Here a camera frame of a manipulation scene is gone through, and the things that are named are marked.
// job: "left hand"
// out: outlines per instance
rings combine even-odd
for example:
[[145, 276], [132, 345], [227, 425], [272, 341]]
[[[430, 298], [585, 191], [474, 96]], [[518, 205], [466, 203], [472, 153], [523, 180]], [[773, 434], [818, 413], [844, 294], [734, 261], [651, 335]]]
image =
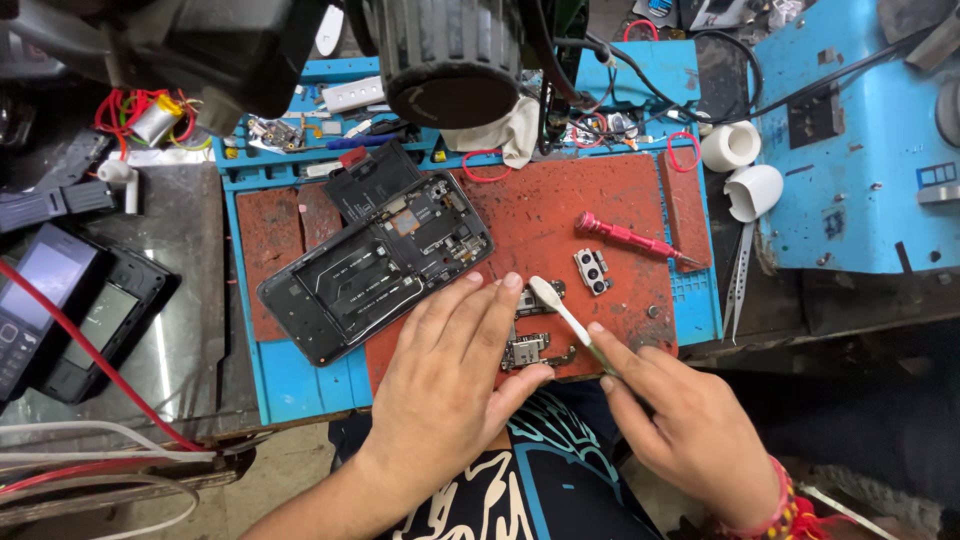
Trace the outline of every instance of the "left hand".
[[547, 365], [524, 368], [493, 390], [522, 278], [483, 286], [473, 272], [421, 302], [407, 319], [373, 400], [373, 427], [350, 461], [413, 509], [462, 472], [541, 383]]

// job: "cloth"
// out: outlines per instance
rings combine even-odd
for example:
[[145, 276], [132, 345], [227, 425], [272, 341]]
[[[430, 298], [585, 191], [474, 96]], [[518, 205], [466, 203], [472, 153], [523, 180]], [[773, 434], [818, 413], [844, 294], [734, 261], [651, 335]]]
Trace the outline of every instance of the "cloth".
[[503, 162], [514, 169], [530, 162], [537, 145], [538, 101], [521, 97], [506, 116], [468, 130], [440, 130], [446, 146], [455, 152], [490, 150], [503, 146]]
[[[339, 422], [331, 442], [349, 431]], [[564, 401], [539, 390], [504, 430], [495, 450], [377, 538], [660, 539], [613, 466], [610, 441]]]

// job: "open smartphone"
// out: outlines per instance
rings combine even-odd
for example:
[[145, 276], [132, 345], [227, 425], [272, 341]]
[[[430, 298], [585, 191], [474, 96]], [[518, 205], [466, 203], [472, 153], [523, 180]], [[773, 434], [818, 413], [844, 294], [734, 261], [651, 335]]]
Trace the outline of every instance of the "open smartphone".
[[330, 365], [493, 252], [490, 232], [453, 175], [413, 178], [363, 215], [341, 209], [356, 221], [257, 287], [257, 298], [312, 364]]

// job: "right hand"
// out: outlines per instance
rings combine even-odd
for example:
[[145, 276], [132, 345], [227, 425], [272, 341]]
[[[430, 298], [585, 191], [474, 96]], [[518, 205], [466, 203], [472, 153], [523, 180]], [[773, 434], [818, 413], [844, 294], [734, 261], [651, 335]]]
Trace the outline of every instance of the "right hand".
[[[634, 354], [597, 323], [588, 332], [623, 377], [604, 376], [600, 384], [636, 458], [728, 527], [755, 528], [770, 519], [780, 480], [730, 387], [659, 349]], [[653, 419], [634, 392], [656, 410]]]

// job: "small battery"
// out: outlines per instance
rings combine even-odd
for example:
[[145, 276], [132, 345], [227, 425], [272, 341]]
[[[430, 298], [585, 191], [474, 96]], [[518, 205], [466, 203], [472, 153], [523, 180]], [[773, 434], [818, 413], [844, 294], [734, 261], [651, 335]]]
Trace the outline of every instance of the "small battery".
[[136, 119], [136, 122], [133, 122], [131, 129], [137, 136], [147, 141], [148, 145], [156, 147], [181, 118], [183, 118], [183, 108], [170, 96], [160, 94], [160, 97], [156, 98], [156, 101]]

